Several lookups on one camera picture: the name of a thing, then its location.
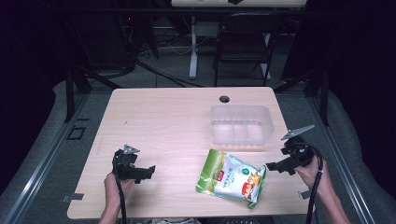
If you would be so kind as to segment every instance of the food package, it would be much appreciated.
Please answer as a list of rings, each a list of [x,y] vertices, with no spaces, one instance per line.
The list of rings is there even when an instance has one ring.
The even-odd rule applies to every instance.
[[[243,162],[235,156],[210,149],[196,190],[220,198],[247,201],[254,208],[262,187],[266,167],[260,169]]]

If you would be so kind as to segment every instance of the plastic container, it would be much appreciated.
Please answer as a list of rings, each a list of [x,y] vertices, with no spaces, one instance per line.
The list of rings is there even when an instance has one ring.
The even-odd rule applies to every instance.
[[[274,124],[265,105],[212,105],[214,144],[263,145]]]

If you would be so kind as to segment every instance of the light wood surface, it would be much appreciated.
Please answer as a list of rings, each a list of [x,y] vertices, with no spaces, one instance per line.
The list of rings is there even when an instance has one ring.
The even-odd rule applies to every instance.
[[[172,0],[173,7],[304,7],[306,0],[244,0],[237,5],[228,0]]]
[[[266,105],[274,132],[262,146],[225,146],[211,143],[210,106]],[[298,191],[307,186],[298,175],[268,171],[256,207],[248,203],[198,193],[195,186],[210,148],[228,151],[256,167],[281,161],[280,138],[287,128],[270,88],[169,88],[113,91],[72,201],[70,218],[99,218],[105,205],[104,179],[111,171],[114,153],[124,144],[140,149],[137,167],[156,165],[150,180],[133,186],[127,199],[128,217],[223,217],[304,214],[307,200]]]

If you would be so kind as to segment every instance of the red logo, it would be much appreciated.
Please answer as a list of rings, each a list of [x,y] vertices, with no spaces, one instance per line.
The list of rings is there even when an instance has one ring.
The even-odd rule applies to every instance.
[[[217,177],[216,179],[217,179],[218,181],[221,181],[223,177],[224,177],[224,171],[220,171],[220,172],[218,173],[218,177]]]

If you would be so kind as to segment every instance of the human arm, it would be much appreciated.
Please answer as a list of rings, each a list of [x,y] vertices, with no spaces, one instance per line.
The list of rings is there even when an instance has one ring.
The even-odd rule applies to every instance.
[[[305,184],[312,189],[314,186],[315,178],[318,173],[317,157],[314,156],[312,162],[305,166],[299,166],[294,169],[300,175]],[[321,176],[317,195],[322,201],[325,209],[326,218],[329,223],[333,224],[348,224],[349,219],[344,211],[341,201],[332,187],[332,180],[330,178],[327,162],[323,161],[323,174]]]
[[[106,190],[106,205],[99,220],[99,223],[114,224],[116,223],[120,212],[120,192],[117,187],[116,177],[112,173],[106,176],[104,182]],[[134,184],[134,180],[121,180],[120,183],[125,198],[128,198],[131,193],[131,188]]]

